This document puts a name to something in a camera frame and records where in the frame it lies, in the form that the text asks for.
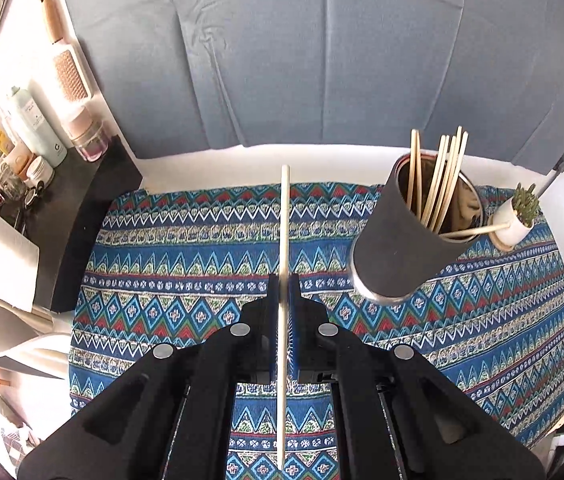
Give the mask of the pink glass jar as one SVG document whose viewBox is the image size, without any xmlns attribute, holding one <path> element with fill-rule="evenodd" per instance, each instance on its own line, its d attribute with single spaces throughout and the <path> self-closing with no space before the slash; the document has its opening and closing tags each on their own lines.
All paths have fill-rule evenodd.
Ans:
<svg viewBox="0 0 564 480">
<path fill-rule="evenodd" d="M 73 147 L 86 162 L 95 162 L 110 146 L 104 123 L 94 118 L 83 106 L 76 108 L 63 126 Z"/>
</svg>

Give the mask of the black side shelf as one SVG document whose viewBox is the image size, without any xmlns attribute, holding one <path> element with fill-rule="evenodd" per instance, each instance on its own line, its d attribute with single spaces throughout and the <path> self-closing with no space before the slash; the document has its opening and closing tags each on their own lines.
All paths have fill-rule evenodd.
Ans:
<svg viewBox="0 0 564 480">
<path fill-rule="evenodd" d="M 111 203 L 142 181 L 115 136 L 95 162 L 73 148 L 26 217 L 26 236 L 39 248 L 34 305 L 55 313 L 74 310 L 96 236 Z"/>
</svg>

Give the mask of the wooden chopstick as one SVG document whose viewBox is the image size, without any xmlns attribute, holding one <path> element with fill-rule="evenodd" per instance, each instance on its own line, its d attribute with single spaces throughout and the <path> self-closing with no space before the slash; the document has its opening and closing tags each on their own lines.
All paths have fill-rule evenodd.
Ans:
<svg viewBox="0 0 564 480">
<path fill-rule="evenodd" d="M 281 168 L 278 344 L 276 345 L 276 466 L 285 462 L 286 380 L 288 379 L 288 274 L 290 274 L 290 177 L 291 168 Z"/>
<path fill-rule="evenodd" d="M 450 188 L 451 178 L 454 173 L 454 166 L 456 166 L 461 142 L 462 127 L 459 126 L 457 128 L 456 134 L 450 141 L 450 147 L 448 148 L 448 154 L 446 156 L 445 170 L 442 174 L 442 183 L 440 184 L 439 193 L 436 198 L 434 214 L 431 222 L 431 228 L 435 233 L 437 233 L 439 230 L 440 222 L 444 220 L 444 213 L 442 212 L 442 208 L 444 208 L 444 203 L 446 202 L 446 197 Z"/>
<path fill-rule="evenodd" d="M 419 130 L 416 130 L 416 216 L 420 220 L 422 217 L 422 160 L 421 160 L 421 137 Z"/>
<path fill-rule="evenodd" d="M 465 237 L 472 237 L 480 234 L 487 234 L 490 232 L 497 232 L 501 230 L 509 229 L 511 226 L 511 222 L 503 222 L 498 224 L 488 224 L 488 226 L 480 226 L 479 228 L 472 228 L 462 231 L 454 231 L 449 233 L 442 233 L 439 236 L 442 238 L 446 238 L 446 240 L 453 240 L 454 238 L 465 238 Z"/>
<path fill-rule="evenodd" d="M 426 226 L 430 230 L 433 229 L 436 204 L 439 198 L 440 188 L 442 187 L 442 180 L 444 180 L 444 175 L 448 164 L 449 152 L 454 149 L 455 145 L 456 138 L 454 136 L 444 136 L 442 138 L 442 148 L 439 150 L 436 160 L 437 176 L 432 182 L 432 187 L 430 189 L 431 207 L 426 222 Z"/>
<path fill-rule="evenodd" d="M 459 179 L 461 164 L 466 150 L 466 144 L 468 144 L 468 136 L 469 136 L 468 132 L 463 130 L 461 127 L 460 130 L 461 130 L 460 133 L 462 134 L 460 139 L 460 146 L 458 148 L 456 158 L 454 159 L 453 172 L 448 182 L 446 194 L 444 200 L 442 201 L 442 209 L 440 210 L 440 215 L 439 218 L 437 219 L 437 223 L 435 226 L 436 234 L 440 232 L 440 229 L 442 228 L 442 224 L 445 221 L 454 190 L 456 189 L 457 180 Z"/>
<path fill-rule="evenodd" d="M 409 210 L 412 208 L 414 178 L 416 177 L 416 140 L 418 140 L 418 130 L 411 129 L 410 132 L 410 157 L 409 157 L 409 177 L 407 188 L 406 205 Z"/>
<path fill-rule="evenodd" d="M 434 209 L 430 219 L 430 225 L 428 226 L 432 231 L 435 229 L 437 218 L 440 210 L 442 209 L 442 201 L 444 200 L 446 194 L 447 185 L 452 174 L 454 159 L 456 158 L 458 148 L 459 136 L 456 134 L 452 137 L 449 144 L 449 150 L 445 158 L 444 172 L 442 173 L 442 180 L 440 181 L 436 200 L 434 201 Z"/>
<path fill-rule="evenodd" d="M 434 203 L 438 193 L 439 181 L 442 176 L 442 170 L 446 164 L 446 156 L 448 152 L 449 136 L 443 134 L 440 137 L 439 147 L 436 156 L 433 175 L 431 178 L 430 188 L 428 189 L 427 201 L 425 203 L 424 211 L 421 217 L 421 223 L 427 228 L 433 212 Z"/>
</svg>

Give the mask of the black cylindrical utensil holder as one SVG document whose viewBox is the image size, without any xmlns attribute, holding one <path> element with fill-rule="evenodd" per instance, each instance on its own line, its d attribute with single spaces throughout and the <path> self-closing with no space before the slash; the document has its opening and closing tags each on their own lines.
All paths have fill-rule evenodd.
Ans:
<svg viewBox="0 0 564 480">
<path fill-rule="evenodd" d="M 476 187 L 460 174 L 438 233 L 422 226 L 406 205 L 409 156 L 398 158 L 362 231 L 349 251 L 355 290 L 376 304 L 398 304 L 437 276 L 476 241 L 452 237 L 454 231 L 480 228 L 487 214 Z"/>
</svg>

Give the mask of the white lotion bottle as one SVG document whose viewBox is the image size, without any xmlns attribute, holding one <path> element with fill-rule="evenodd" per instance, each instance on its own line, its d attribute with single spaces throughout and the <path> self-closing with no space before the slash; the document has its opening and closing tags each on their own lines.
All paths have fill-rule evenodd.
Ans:
<svg viewBox="0 0 564 480">
<path fill-rule="evenodd" d="M 11 89 L 10 109 L 18 121 L 18 135 L 36 155 L 52 168 L 64 162 L 67 150 L 26 88 Z"/>
</svg>

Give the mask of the round wooden coaster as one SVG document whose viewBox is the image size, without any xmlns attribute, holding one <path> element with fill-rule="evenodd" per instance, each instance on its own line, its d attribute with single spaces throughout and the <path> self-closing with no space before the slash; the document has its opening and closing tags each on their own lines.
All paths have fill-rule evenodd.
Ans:
<svg viewBox="0 0 564 480">
<path fill-rule="evenodd" d="M 488 237 L 491 241 L 491 244 L 493 244 L 495 248 L 500 250 L 500 252 L 512 252 L 512 250 L 514 249 L 513 246 L 503 244 L 503 242 L 499 240 L 499 237 L 497 236 L 495 231 L 488 232 Z"/>
</svg>

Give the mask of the blue-grey padded headboard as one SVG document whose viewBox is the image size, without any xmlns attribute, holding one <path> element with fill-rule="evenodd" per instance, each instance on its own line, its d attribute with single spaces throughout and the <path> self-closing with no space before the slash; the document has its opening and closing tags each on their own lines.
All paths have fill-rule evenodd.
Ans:
<svg viewBox="0 0 564 480">
<path fill-rule="evenodd" d="M 564 0 L 66 3 L 140 159 L 458 127 L 540 174 L 564 151 Z"/>
</svg>

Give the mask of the white pot with succulent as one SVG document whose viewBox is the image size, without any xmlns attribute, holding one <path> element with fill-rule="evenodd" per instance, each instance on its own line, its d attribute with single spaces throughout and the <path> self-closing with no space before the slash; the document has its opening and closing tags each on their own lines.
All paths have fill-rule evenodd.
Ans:
<svg viewBox="0 0 564 480">
<path fill-rule="evenodd" d="M 536 184 L 523 188 L 519 183 L 513 195 L 503 203 L 490 218 L 490 224 L 511 222 L 509 229 L 497 231 L 503 244 L 515 246 L 521 243 L 535 225 L 539 214 Z"/>
</svg>

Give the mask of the blue patterned tablecloth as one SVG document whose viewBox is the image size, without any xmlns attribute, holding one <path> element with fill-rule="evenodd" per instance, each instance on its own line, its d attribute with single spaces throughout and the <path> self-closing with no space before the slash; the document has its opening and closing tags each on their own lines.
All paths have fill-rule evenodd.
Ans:
<svg viewBox="0 0 564 480">
<path fill-rule="evenodd" d="M 526 446 L 564 416 L 564 264 L 544 217 L 510 252 L 479 237 L 410 298 L 356 292 L 352 241 L 379 186 L 291 188 L 291 267 L 304 296 L 366 344 L 411 344 Z M 200 344 L 262 296 L 279 264 L 280 188 L 115 198 L 86 265 L 68 355 L 80 410 L 156 344 Z"/>
</svg>

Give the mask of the white paper sheet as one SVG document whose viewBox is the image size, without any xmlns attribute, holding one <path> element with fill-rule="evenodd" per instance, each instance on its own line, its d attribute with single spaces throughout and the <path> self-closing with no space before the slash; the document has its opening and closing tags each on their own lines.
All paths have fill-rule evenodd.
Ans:
<svg viewBox="0 0 564 480">
<path fill-rule="evenodd" d="M 30 312 L 38 266 L 38 246 L 0 217 L 0 300 Z"/>
</svg>

